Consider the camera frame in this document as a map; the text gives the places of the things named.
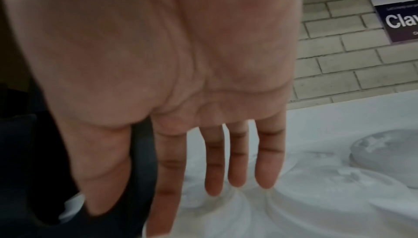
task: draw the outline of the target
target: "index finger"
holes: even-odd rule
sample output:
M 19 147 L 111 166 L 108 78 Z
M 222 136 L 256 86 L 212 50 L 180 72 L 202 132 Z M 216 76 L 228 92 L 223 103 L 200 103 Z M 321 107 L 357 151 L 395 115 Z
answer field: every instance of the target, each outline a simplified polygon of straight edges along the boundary
M 187 160 L 187 137 L 155 133 L 158 176 L 146 236 L 166 235 L 171 231 L 179 208 Z
M 286 110 L 256 121 L 260 143 L 256 163 L 256 180 L 262 188 L 271 188 L 279 177 L 286 148 Z

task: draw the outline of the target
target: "hand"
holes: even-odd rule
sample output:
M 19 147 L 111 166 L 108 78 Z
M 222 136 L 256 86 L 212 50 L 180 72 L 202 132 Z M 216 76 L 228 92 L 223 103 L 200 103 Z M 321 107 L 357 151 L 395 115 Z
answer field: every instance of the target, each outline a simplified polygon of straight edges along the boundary
M 206 189 L 245 183 L 248 119 L 260 137 L 256 179 L 274 185 L 284 158 L 301 0 L 5 0 L 44 91 L 89 212 L 115 205 L 128 182 L 131 124 L 151 115 L 158 181 L 148 236 L 171 230 L 186 132 L 206 141 Z

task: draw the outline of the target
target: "brick wall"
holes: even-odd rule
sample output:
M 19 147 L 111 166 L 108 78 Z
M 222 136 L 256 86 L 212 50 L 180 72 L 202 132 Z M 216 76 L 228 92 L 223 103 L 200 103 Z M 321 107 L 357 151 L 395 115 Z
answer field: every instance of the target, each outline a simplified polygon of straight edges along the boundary
M 288 109 L 418 89 L 418 42 L 390 45 L 369 0 L 304 0 Z

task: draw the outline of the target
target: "sign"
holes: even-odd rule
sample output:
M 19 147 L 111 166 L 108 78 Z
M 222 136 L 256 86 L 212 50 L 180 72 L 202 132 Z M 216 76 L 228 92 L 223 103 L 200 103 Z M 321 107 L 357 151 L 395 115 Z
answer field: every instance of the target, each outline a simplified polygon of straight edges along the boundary
M 418 40 L 418 0 L 371 0 L 392 43 Z

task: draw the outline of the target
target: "skin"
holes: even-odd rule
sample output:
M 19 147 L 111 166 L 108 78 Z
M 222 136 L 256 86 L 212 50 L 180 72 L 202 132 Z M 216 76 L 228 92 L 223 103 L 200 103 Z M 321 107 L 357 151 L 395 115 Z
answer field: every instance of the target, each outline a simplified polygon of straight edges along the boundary
M 260 137 L 256 179 L 271 188 L 285 152 L 301 0 L 5 0 L 92 215 L 128 182 L 131 124 L 151 116 L 158 181 L 147 236 L 170 232 L 186 132 L 206 142 L 206 190 L 246 181 L 248 122 Z

